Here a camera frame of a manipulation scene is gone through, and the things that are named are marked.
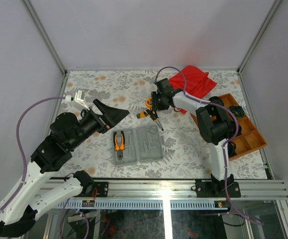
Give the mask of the orange handled pliers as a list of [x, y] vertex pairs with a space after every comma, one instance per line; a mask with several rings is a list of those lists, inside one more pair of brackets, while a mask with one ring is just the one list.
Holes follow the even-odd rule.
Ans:
[[125, 150], [125, 136], [123, 131], [120, 132], [120, 136], [121, 136], [121, 142], [118, 143], [117, 133], [115, 132], [113, 134], [114, 149], [117, 152], [117, 159], [119, 161], [123, 159], [123, 151]]

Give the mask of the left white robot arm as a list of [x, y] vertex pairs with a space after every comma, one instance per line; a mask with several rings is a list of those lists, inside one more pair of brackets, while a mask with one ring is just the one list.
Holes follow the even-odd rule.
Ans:
[[50, 125], [50, 134], [24, 163], [22, 177], [0, 202], [0, 237], [26, 234], [36, 221], [60, 202], [74, 196], [89, 196], [94, 180], [84, 170], [77, 171], [62, 185], [37, 196], [41, 186], [72, 158], [72, 152], [95, 132], [106, 133], [129, 115], [128, 110], [109, 107], [98, 99], [96, 114], [83, 106], [81, 119], [74, 113], [61, 113]]

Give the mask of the black yellow screwdriver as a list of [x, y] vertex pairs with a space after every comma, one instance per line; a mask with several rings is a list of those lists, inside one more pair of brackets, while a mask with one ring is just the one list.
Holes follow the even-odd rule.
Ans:
[[146, 110], [147, 115], [156, 123], [156, 125], [160, 128], [161, 131], [164, 130], [164, 128], [162, 127], [162, 124], [159, 121], [159, 117], [157, 115], [157, 113], [153, 110], [147, 109]]

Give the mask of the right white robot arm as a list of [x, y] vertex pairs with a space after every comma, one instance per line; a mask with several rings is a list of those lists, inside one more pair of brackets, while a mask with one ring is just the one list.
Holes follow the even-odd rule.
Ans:
[[208, 143], [212, 162], [210, 192], [216, 196], [228, 193], [229, 186], [234, 183], [228, 163], [228, 142], [231, 121], [228, 115], [232, 112], [220, 104], [220, 98], [210, 101], [199, 99], [182, 89], [174, 89], [170, 81], [164, 78], [155, 81], [157, 90], [151, 93], [152, 109], [167, 110], [169, 107], [178, 108], [194, 115], [197, 119], [199, 133]]

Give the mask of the grey plastic tool case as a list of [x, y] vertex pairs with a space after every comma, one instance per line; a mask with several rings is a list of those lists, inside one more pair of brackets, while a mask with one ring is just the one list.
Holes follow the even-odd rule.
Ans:
[[[121, 142], [120, 132], [124, 132], [125, 150], [123, 159], [117, 159], [117, 152], [114, 149], [113, 134], [117, 133], [118, 143]], [[163, 137], [159, 134], [159, 127], [155, 124], [141, 125], [136, 128], [123, 128], [112, 131], [112, 157], [117, 167], [150, 163], [163, 159]]]

